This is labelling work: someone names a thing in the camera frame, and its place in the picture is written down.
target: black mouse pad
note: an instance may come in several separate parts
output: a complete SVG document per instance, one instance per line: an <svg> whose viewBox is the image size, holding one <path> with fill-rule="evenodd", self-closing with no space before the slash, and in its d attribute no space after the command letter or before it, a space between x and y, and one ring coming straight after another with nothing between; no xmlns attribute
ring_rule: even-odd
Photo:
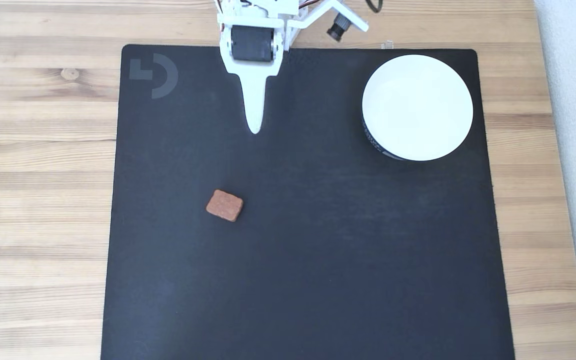
<svg viewBox="0 0 576 360"><path fill-rule="evenodd" d="M362 128L370 75L407 54L473 98L434 161ZM473 50L292 49L256 135L217 48L129 45L119 93L103 360L514 358Z"/></svg>

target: white bowl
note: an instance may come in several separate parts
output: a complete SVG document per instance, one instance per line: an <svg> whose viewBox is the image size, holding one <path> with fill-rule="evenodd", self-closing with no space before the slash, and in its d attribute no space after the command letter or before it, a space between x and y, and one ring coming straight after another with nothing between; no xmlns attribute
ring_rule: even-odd
<svg viewBox="0 0 576 360"><path fill-rule="evenodd" d="M368 137L394 158L426 161L452 153L473 123L473 99L461 76L425 55L382 64L361 101Z"/></svg>

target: wooden table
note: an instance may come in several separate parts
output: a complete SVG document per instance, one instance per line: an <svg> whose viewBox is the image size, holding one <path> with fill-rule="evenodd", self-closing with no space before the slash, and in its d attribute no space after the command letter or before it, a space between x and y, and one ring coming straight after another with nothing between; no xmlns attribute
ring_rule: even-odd
<svg viewBox="0 0 576 360"><path fill-rule="evenodd" d="M329 13L295 45L477 50L517 358L576 359L576 258L532 0L349 6L367 33L334 43ZM121 48L216 45L215 20L210 0L0 0L0 360L99 358Z"/></svg>

